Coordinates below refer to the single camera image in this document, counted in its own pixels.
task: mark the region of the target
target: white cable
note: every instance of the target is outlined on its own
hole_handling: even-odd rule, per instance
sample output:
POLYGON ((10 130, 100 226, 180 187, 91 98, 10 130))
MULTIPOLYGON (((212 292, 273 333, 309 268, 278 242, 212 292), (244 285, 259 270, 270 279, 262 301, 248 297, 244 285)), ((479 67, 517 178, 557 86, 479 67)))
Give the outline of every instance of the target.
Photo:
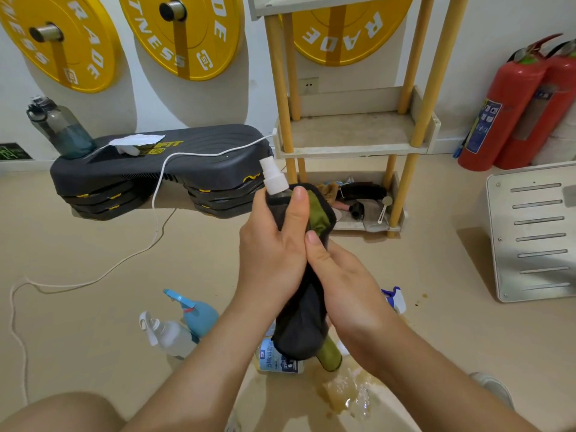
MULTIPOLYGON (((164 176, 164 169, 166 168, 166 164, 170 159, 172 159, 174 156, 203 156, 203 157, 222 156, 223 154, 226 154, 226 153, 235 152, 236 150, 242 150, 242 149, 246 149, 248 147, 252 147, 254 144, 258 144, 263 139, 274 136, 274 134, 275 134, 275 130, 271 135, 263 136, 260 139, 257 139, 256 141, 250 142, 250 144, 242 145, 241 147, 229 148, 228 150, 225 150, 225 151, 220 152, 220 153, 177 152, 177 153, 170 154, 166 159, 164 159, 164 162, 162 164, 162 169, 160 170, 160 177, 158 178, 158 184, 156 185, 156 188, 154 190, 154 194, 152 195, 152 212, 154 213, 154 222, 155 222, 155 226, 156 226, 156 232, 154 233, 154 239, 152 239, 152 243, 148 247, 146 247, 146 248, 144 248, 144 249, 142 249, 136 253, 132 253, 130 256, 125 257, 120 262, 118 262, 116 265, 114 265, 112 268, 110 268, 108 271, 106 271, 102 276, 98 277, 98 279, 91 280, 90 282, 77 283, 76 285, 46 285, 43 283, 33 282, 30 279, 28 279, 27 277, 25 277, 24 279, 22 279, 22 281, 14 283, 12 285, 12 288, 10 289, 10 310, 11 310, 11 312, 10 312, 10 334, 12 335, 12 338, 14 338, 16 340, 16 342, 18 342, 18 344, 22 348, 22 388, 21 389, 22 389, 22 397, 24 398, 24 405, 25 406, 27 406, 29 404, 28 386, 26 385, 26 380, 27 380, 27 372, 26 371, 28 368, 28 352, 26 351, 26 345, 24 344, 24 341, 16 333, 16 305, 14 303, 14 295, 16 294, 16 291, 21 286, 24 286, 27 284, 34 285, 36 287, 43 287, 43 288, 67 288, 67 289, 71 290, 71 289, 76 289, 76 288, 82 288, 82 287, 92 285, 96 282, 101 281, 106 276, 108 276, 108 274, 110 274, 115 268, 122 265, 128 259, 130 259, 130 258, 132 258, 138 254, 142 254, 144 252, 147 252, 153 246, 155 246, 155 244, 160 240, 160 239, 158 239, 158 240, 156 239, 156 238, 158 238, 158 231, 160 230, 160 228, 159 228, 159 223, 158 223, 158 215, 156 214, 155 202, 156 202, 156 195, 158 195, 158 190, 160 189, 160 185, 162 184, 162 177, 164 176)), ((174 209, 172 211, 172 213, 168 216, 168 218, 166 219, 166 221, 162 225, 162 228, 164 228, 164 226, 166 225, 166 223, 168 222, 168 220, 170 219, 170 217, 172 216, 172 214, 175 211, 176 211, 176 209, 174 209)))

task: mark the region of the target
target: fire extinguisher label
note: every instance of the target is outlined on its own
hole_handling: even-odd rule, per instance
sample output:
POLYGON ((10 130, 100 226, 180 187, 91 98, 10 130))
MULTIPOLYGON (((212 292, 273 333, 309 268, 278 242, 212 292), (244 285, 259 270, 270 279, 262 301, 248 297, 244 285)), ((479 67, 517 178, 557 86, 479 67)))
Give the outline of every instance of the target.
POLYGON ((538 86, 538 89, 528 103, 528 106, 526 106, 526 109, 524 109, 518 123, 516 123, 514 132, 512 133, 513 139, 519 141, 526 141, 528 139, 557 89, 558 87, 556 85, 538 86))
POLYGON ((484 105, 476 117, 476 121, 472 124, 472 129, 466 138, 466 150, 474 154, 479 152, 501 108, 502 103, 496 103, 488 99, 484 100, 484 105))

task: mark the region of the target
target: metal peg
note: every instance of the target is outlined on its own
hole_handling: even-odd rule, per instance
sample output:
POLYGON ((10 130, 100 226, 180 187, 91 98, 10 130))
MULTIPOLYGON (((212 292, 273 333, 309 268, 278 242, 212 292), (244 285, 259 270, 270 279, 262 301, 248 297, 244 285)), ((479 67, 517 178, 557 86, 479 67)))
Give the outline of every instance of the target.
POLYGON ((46 42, 56 42, 63 41, 64 34, 60 28, 56 27, 54 24, 47 23, 45 26, 40 27, 30 27, 28 29, 30 35, 37 43, 46 42))
POLYGON ((179 0, 171 0, 160 4, 160 16, 164 21, 184 21, 187 16, 186 8, 179 0))

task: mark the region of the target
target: fire extinguisher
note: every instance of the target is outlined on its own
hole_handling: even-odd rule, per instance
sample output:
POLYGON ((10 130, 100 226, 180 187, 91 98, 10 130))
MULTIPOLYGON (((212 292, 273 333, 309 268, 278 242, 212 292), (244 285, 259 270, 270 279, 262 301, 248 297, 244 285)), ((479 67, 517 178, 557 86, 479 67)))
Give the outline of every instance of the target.
POLYGON ((471 171, 490 169, 544 78, 547 64, 540 48, 560 35, 553 34, 516 51, 499 68, 464 142, 458 158, 460 166, 471 171))
POLYGON ((498 168, 528 166, 576 98, 576 40, 561 43, 546 58, 544 79, 496 159, 498 168))

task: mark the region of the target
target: hand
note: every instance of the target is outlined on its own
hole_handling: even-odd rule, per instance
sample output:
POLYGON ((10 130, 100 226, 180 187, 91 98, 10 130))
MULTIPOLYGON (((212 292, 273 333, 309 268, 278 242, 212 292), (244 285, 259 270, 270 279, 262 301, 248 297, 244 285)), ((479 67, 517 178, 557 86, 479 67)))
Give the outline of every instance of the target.
POLYGON ((244 306, 257 305, 269 313, 270 323, 302 281, 309 216, 308 193, 296 187, 282 231, 278 231, 266 204, 266 190, 261 189, 254 197, 248 222, 240 229, 240 273, 234 300, 244 306))
POLYGON ((378 283, 358 258, 334 241, 328 251, 318 236, 306 233, 307 260, 324 288, 328 316, 354 359, 378 377, 374 348, 384 331, 398 320, 378 283))

